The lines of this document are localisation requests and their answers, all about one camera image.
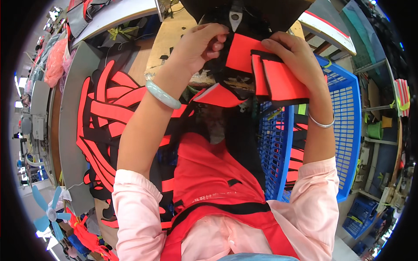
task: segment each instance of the blue fan blade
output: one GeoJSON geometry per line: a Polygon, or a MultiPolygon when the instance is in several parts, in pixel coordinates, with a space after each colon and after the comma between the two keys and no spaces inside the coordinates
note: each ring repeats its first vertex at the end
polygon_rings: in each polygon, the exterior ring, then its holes
{"type": "Polygon", "coordinates": [[[56,187],[56,190],[54,193],[54,199],[52,200],[52,206],[51,206],[52,209],[55,209],[56,204],[58,203],[59,195],[61,195],[61,191],[62,189],[60,186],[56,187]]]}
{"type": "Polygon", "coordinates": [[[46,203],[45,199],[43,199],[36,185],[32,187],[32,195],[36,203],[42,208],[43,211],[46,212],[48,209],[48,204],[46,203]]]}
{"type": "Polygon", "coordinates": [[[71,214],[70,213],[57,213],[56,218],[70,220],[71,214]]]}
{"type": "Polygon", "coordinates": [[[46,215],[41,218],[38,218],[33,223],[35,224],[36,230],[39,230],[41,232],[44,232],[49,227],[49,219],[46,215]]]}
{"type": "Polygon", "coordinates": [[[57,240],[62,240],[64,238],[64,235],[62,234],[61,228],[59,227],[58,223],[56,221],[51,223],[52,227],[54,228],[55,238],[57,240]]]}

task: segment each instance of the bracelet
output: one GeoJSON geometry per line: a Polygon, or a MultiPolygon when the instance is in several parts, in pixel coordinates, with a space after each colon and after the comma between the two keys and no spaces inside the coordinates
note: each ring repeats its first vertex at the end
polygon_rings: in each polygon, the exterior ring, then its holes
{"type": "Polygon", "coordinates": [[[319,122],[317,122],[316,120],[314,120],[313,118],[312,118],[312,116],[311,116],[311,114],[309,113],[309,110],[308,110],[308,116],[309,116],[309,118],[316,124],[316,125],[318,125],[318,126],[320,126],[321,128],[329,128],[329,127],[331,127],[332,125],[334,125],[334,122],[335,122],[335,115],[334,115],[334,113],[332,113],[332,117],[333,117],[333,119],[332,119],[332,122],[330,123],[330,124],[328,124],[328,125],[323,125],[323,124],[320,124],[319,122]]]}
{"type": "Polygon", "coordinates": [[[145,83],[147,90],[159,101],[167,105],[168,107],[177,110],[181,107],[180,101],[174,99],[168,95],[165,91],[161,90],[153,81],[147,81],[145,83]]]}

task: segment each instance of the white fan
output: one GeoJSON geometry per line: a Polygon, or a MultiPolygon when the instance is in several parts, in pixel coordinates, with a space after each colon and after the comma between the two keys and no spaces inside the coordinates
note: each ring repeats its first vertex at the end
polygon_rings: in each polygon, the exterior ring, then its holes
{"type": "Polygon", "coordinates": [[[35,227],[37,230],[44,232],[49,227],[49,222],[52,222],[52,227],[54,228],[55,238],[57,240],[61,240],[64,238],[62,234],[61,228],[59,227],[58,223],[56,222],[58,219],[65,219],[70,220],[71,214],[70,213],[57,213],[54,208],[58,203],[59,196],[61,194],[61,187],[57,187],[54,193],[54,198],[52,200],[52,205],[49,208],[48,204],[46,203],[45,199],[42,197],[41,193],[38,190],[38,187],[35,185],[32,187],[32,194],[33,198],[35,199],[36,203],[45,211],[46,215],[38,218],[34,221],[35,227]]]}

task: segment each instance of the pink sleeve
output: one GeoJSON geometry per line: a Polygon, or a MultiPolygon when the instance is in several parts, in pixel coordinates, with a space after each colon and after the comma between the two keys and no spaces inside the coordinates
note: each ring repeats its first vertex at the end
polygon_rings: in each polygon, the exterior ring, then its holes
{"type": "Polygon", "coordinates": [[[120,261],[160,260],[166,237],[158,210],[161,193],[144,176],[130,170],[116,172],[113,189],[120,261]]]}
{"type": "Polygon", "coordinates": [[[299,168],[290,197],[297,229],[311,241],[330,248],[331,252],[339,215],[338,184],[335,157],[311,162],[299,168]]]}

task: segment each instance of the right hand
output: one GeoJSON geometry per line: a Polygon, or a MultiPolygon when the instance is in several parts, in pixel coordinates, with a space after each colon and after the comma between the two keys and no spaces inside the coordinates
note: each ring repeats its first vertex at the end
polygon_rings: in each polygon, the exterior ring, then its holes
{"type": "Polygon", "coordinates": [[[324,87],[328,90],[324,73],[305,39],[276,32],[261,44],[279,56],[310,92],[324,87]]]}

